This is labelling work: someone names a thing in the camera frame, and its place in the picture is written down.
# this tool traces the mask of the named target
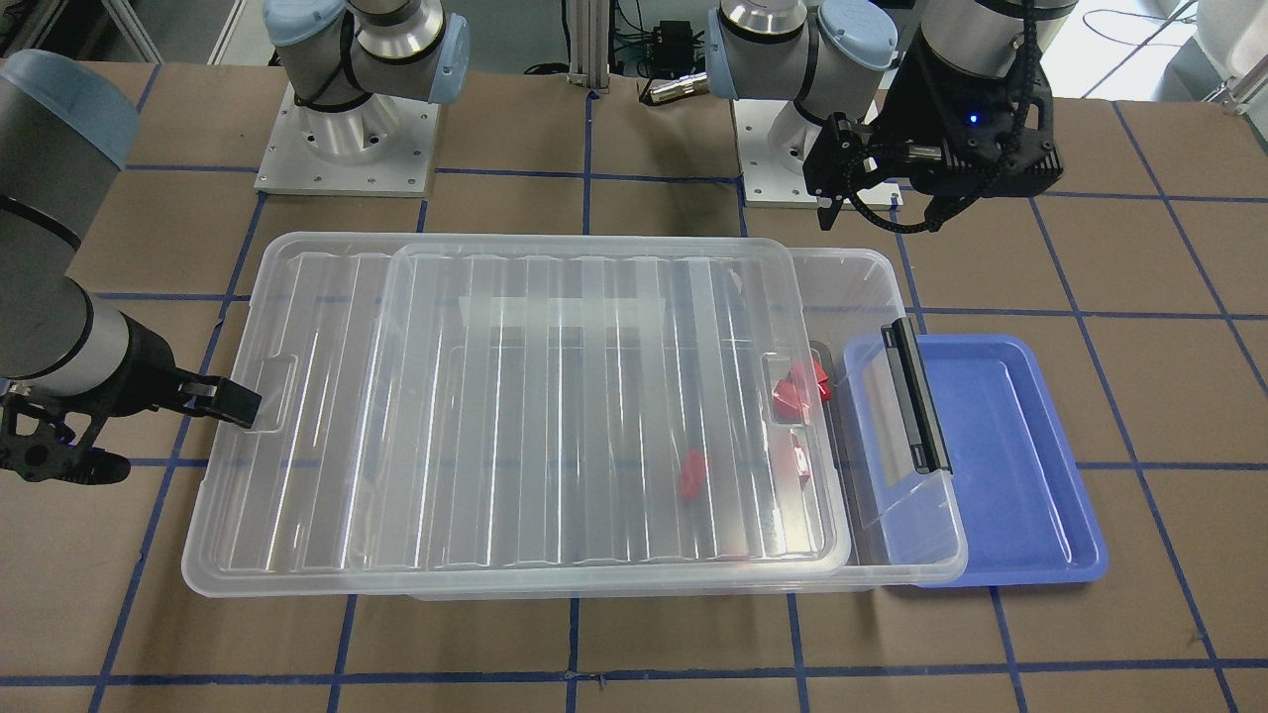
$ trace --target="clear plastic storage box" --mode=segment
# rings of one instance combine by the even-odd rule
[[[917,472],[881,340],[902,316],[865,250],[285,236],[233,368],[264,402],[217,431],[185,579],[421,599],[952,580],[950,473]]]

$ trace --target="metal base plate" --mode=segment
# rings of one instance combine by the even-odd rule
[[[805,179],[784,167],[771,154],[766,137],[775,117],[787,101],[771,99],[739,99],[732,101],[735,119],[735,148],[739,166],[744,173],[744,202],[766,208],[815,208],[818,200],[805,192]],[[867,112],[870,122],[876,115],[876,105]],[[903,193],[894,181],[860,192],[867,206],[889,209],[894,200],[903,204]],[[851,209],[846,203],[844,209]]]
[[[326,161],[308,147],[294,112],[294,90],[287,86],[273,123],[269,147],[260,160],[255,188],[285,195],[375,195],[422,198],[427,194],[440,107],[392,98],[402,134],[384,156],[349,166]]]

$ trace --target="blue joint cap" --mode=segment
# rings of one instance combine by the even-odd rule
[[[824,0],[819,25],[829,42],[870,70],[888,70],[898,49],[894,20],[867,0]]]
[[[0,67],[0,77],[39,101],[123,169],[137,137],[137,109],[113,84],[74,60],[23,49]]]
[[[445,23],[445,37],[440,41],[436,76],[431,80],[432,104],[453,104],[467,82],[467,66],[472,58],[472,29],[467,18],[454,13]]]
[[[725,34],[716,11],[710,11],[705,25],[705,74],[709,75],[709,93],[723,99],[739,99],[735,80],[727,62]]]
[[[274,47],[299,44],[344,16],[344,0],[266,0],[264,28]]]

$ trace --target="table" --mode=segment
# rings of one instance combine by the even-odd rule
[[[1060,100],[1054,192],[937,235],[742,204],[729,107],[473,75],[430,198],[264,197],[278,69],[93,65],[141,134],[71,275],[228,373],[295,230],[752,235],[871,247],[931,332],[1037,353],[1110,551],[1088,586],[633,600],[208,600],[180,551],[213,424],[112,421],[131,478],[0,477],[0,709],[1268,709],[1268,157],[1205,104]],[[904,195],[907,221],[924,199]]]

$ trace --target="blue tape grid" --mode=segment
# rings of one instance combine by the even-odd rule
[[[148,100],[150,93],[158,77],[160,67],[155,67],[151,76],[146,84],[142,96],[138,101],[138,109],[143,109],[146,101]],[[586,98],[586,127],[585,127],[585,170],[582,173],[568,173],[568,171],[511,171],[511,170],[486,170],[486,169],[460,169],[460,167],[440,167],[436,169],[439,174],[472,174],[472,175],[498,175],[498,176],[520,176],[520,178],[567,178],[567,179],[581,179],[585,183],[583,192],[583,214],[582,214],[582,232],[588,233],[591,230],[591,189],[596,180],[605,181],[650,181],[650,183],[672,183],[672,184],[724,184],[733,185],[735,188],[737,195],[737,208],[739,218],[741,235],[748,235],[747,221],[744,217],[744,190],[742,178],[720,178],[720,176],[704,176],[704,178],[668,178],[668,176],[649,176],[649,175],[623,175],[623,174],[596,174],[592,171],[592,143],[593,143],[593,101],[600,100],[597,94],[591,93]],[[137,590],[141,584],[142,575],[145,572],[145,566],[147,563],[148,552],[153,543],[153,537],[158,527],[158,520],[162,513],[162,506],[166,500],[166,495],[171,486],[171,480],[176,468],[200,468],[207,466],[207,459],[198,458],[183,458],[180,455],[181,448],[184,445],[185,438],[189,433],[190,420],[189,417],[183,419],[180,429],[178,431],[175,443],[172,444],[171,454],[167,458],[136,458],[133,463],[138,467],[164,467],[164,478],[160,485],[158,492],[155,497],[155,504],[151,510],[150,520],[146,528],[146,533],[142,538],[141,554],[133,568],[132,577],[128,582],[127,591],[124,594],[123,604],[119,610],[119,615],[110,637],[110,643],[105,653],[105,658],[101,665],[101,670],[98,675],[82,675],[82,676],[0,676],[0,686],[91,686],[93,698],[89,705],[89,712],[95,713],[100,709],[101,699],[107,688],[110,686],[153,686],[153,685],[328,685],[330,695],[327,699],[327,710],[335,712],[339,708],[340,693],[346,685],[366,685],[366,684],[387,684],[387,683],[563,683],[567,686],[566,697],[566,710],[573,713],[577,705],[577,683],[578,681],[598,681],[600,679],[607,681],[638,681],[638,680],[727,680],[727,679],[765,679],[765,677],[779,677],[779,679],[794,679],[798,684],[798,700],[799,709],[803,713],[809,713],[810,700],[808,694],[808,681],[810,679],[819,677],[853,677],[853,676],[937,676],[937,675],[974,675],[974,674],[1008,674],[1014,688],[1017,697],[1018,710],[1026,712],[1027,704],[1025,698],[1025,691],[1022,689],[1021,674],[1035,674],[1035,672],[1064,672],[1064,671],[1120,671],[1120,670],[1211,670],[1217,676],[1221,691],[1224,693],[1225,702],[1229,710],[1236,712],[1236,702],[1232,698],[1231,690],[1229,689],[1227,680],[1224,675],[1225,670],[1230,669],[1268,669],[1268,658],[1221,658],[1219,657],[1210,637],[1206,633],[1206,627],[1202,622],[1201,612],[1198,610],[1197,603],[1193,599],[1192,590],[1188,585],[1188,580],[1184,576],[1184,571],[1181,562],[1172,546],[1170,537],[1167,532],[1165,523],[1163,521],[1161,514],[1158,510],[1158,505],[1153,497],[1153,492],[1149,487],[1149,482],[1145,473],[1149,471],[1160,469],[1179,469],[1179,471],[1255,471],[1255,472],[1268,472],[1268,463],[1205,463],[1205,462],[1144,462],[1136,455],[1135,448],[1131,443],[1131,436],[1127,433],[1126,424],[1122,419],[1122,414],[1118,409],[1117,401],[1115,400],[1113,391],[1110,386],[1108,378],[1106,376],[1104,368],[1097,355],[1096,346],[1092,343],[1090,334],[1087,329],[1085,320],[1088,317],[1099,318],[1156,318],[1156,320],[1221,320],[1227,324],[1230,331],[1234,335],[1243,355],[1245,356],[1249,368],[1254,373],[1260,388],[1268,392],[1268,387],[1264,384],[1263,373],[1259,364],[1255,363],[1254,358],[1249,353],[1240,332],[1238,331],[1238,322],[1253,322],[1253,321],[1268,321],[1268,315],[1258,313],[1231,313],[1225,307],[1225,303],[1220,298],[1210,279],[1201,259],[1194,250],[1192,241],[1189,240],[1182,222],[1179,221],[1173,203],[1177,202],[1205,202],[1205,203],[1268,203],[1268,198],[1221,198],[1221,197],[1205,197],[1205,195],[1169,195],[1163,189],[1150,166],[1144,150],[1136,141],[1136,137],[1131,132],[1126,118],[1122,115],[1121,109],[1115,104],[1115,110],[1120,118],[1123,131],[1127,133],[1141,164],[1145,166],[1146,173],[1154,183],[1156,189],[1156,195],[1141,195],[1141,194],[1115,194],[1115,193],[1078,193],[1078,192],[1049,192],[1046,195],[1058,198],[1102,198],[1102,199],[1122,199],[1122,200],[1161,200],[1167,206],[1169,214],[1175,225],[1177,232],[1184,241],[1186,247],[1189,251],[1191,258],[1200,274],[1202,275],[1212,298],[1215,299],[1219,313],[1167,313],[1167,312],[1088,312],[1078,307],[1074,293],[1069,285],[1069,280],[1061,268],[1060,260],[1056,255],[1055,246],[1051,241],[1051,236],[1047,232],[1047,227],[1044,222],[1042,213],[1038,204],[1031,200],[1031,208],[1035,214],[1035,219],[1040,227],[1040,232],[1044,236],[1045,244],[1049,249],[1049,254],[1054,261],[1058,270],[1058,275],[1061,280],[1063,288],[1065,289],[1066,298],[1070,303],[1070,310],[1008,310],[1008,308],[946,308],[946,307],[928,307],[924,306],[919,299],[919,292],[915,284],[915,277],[912,270],[912,263],[908,256],[905,239],[902,235],[895,235],[895,242],[902,256],[903,263],[903,277],[907,280],[910,297],[912,307],[908,312],[913,315],[917,324],[921,326],[922,331],[926,330],[924,317],[926,315],[1009,315],[1009,316],[1054,316],[1054,317],[1073,317],[1079,324],[1080,332],[1083,335],[1085,346],[1096,367],[1098,379],[1110,401],[1111,410],[1115,416],[1116,425],[1120,430],[1121,436],[1127,447],[1130,461],[1127,462],[1080,462],[1079,467],[1083,469],[1127,469],[1136,473],[1140,487],[1142,488],[1146,502],[1149,505],[1150,513],[1154,518],[1155,525],[1159,532],[1159,537],[1167,551],[1168,558],[1174,570],[1177,581],[1184,594],[1186,603],[1193,617],[1194,624],[1203,646],[1206,648],[1207,656],[1205,658],[1183,658],[1183,660],[1104,660],[1104,661],[1050,661],[1050,662],[1018,662],[1013,652],[1012,637],[1008,631],[1008,622],[1006,615],[1006,606],[1003,596],[995,587],[989,589],[992,603],[995,610],[997,623],[1000,631],[1000,639],[1003,643],[1006,661],[1003,664],[980,664],[980,665],[945,665],[945,666],[806,666],[804,653],[801,651],[801,628],[798,615],[798,600],[796,595],[787,595],[787,610],[789,610],[789,633],[790,643],[792,647],[792,667],[766,667],[766,669],[741,669],[741,670],[718,670],[718,669],[705,669],[705,670],[619,670],[607,671],[601,676],[598,674],[582,674],[578,670],[578,656],[579,656],[579,631],[581,631],[581,601],[578,599],[572,599],[569,601],[569,617],[568,617],[568,661],[567,667],[563,671],[502,671],[502,672],[375,672],[375,674],[347,674],[345,671],[347,662],[347,651],[351,642],[351,636],[355,624],[358,596],[351,595],[347,598],[345,605],[344,619],[340,631],[339,648],[336,652],[335,667],[331,674],[325,675],[246,675],[246,674],[219,674],[219,675],[199,675],[199,674],[186,674],[186,675],[118,675],[113,672],[114,661],[118,656],[119,646],[123,641],[123,636],[128,624],[128,619],[132,613],[132,606],[136,601]],[[129,170],[155,170],[155,171],[213,171],[213,173],[255,173],[257,169],[254,166],[184,166],[184,165],[134,165],[128,166]],[[227,315],[228,307],[235,302],[243,302],[250,298],[247,294],[237,294],[236,288],[238,278],[242,271],[242,266],[246,261],[251,242],[255,237],[256,227],[259,225],[260,214],[264,209],[266,198],[260,195],[252,213],[247,233],[242,240],[242,246],[238,252],[237,263],[235,265],[233,273],[230,278],[230,283],[223,294],[197,294],[197,293],[109,293],[104,297],[109,299],[155,299],[155,301],[203,301],[203,302],[218,302],[219,303],[219,324],[213,330],[210,339],[208,341],[207,349],[204,351],[204,358],[202,363],[202,369],[205,373],[210,364],[210,359],[216,351],[216,346],[219,340],[221,325]],[[422,202],[418,211],[418,219],[416,230],[421,232],[426,222],[427,203]]]

